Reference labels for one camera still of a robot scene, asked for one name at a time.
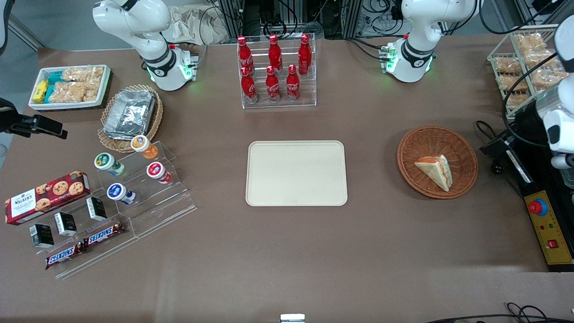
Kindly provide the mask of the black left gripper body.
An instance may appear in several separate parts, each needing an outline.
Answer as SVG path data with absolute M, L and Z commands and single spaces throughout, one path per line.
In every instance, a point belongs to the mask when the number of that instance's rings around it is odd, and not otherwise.
M 515 114 L 515 133 L 525 140 L 545 140 L 545 127 L 535 102 L 518 109 Z

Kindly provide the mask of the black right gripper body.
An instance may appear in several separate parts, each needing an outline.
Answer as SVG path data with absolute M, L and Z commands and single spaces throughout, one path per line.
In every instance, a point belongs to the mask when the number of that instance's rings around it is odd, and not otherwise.
M 31 135 L 34 118 L 20 114 L 12 102 L 0 99 L 0 132 L 13 135 Z

